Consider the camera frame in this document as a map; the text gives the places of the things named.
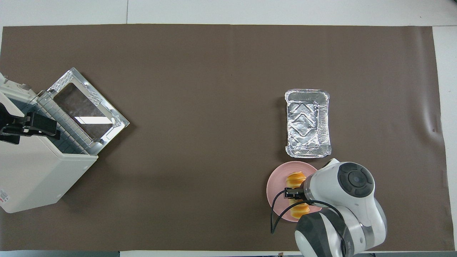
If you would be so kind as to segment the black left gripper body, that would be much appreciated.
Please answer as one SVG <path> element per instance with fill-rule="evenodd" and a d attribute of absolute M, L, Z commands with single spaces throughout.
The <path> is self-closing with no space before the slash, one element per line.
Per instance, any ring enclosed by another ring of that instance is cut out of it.
<path fill-rule="evenodd" d="M 22 135 L 26 117 L 11 115 L 3 104 L 0 104 L 1 135 Z"/>

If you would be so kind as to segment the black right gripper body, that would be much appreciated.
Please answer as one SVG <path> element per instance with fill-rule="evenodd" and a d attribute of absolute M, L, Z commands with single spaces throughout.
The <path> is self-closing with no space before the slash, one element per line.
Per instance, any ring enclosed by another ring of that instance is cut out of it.
<path fill-rule="evenodd" d="M 294 185 L 293 189 L 296 191 L 295 199 L 304 201 L 304 203 L 311 205 L 309 200 L 312 199 L 312 192 L 310 189 L 310 182 L 301 182 L 300 185 Z"/>

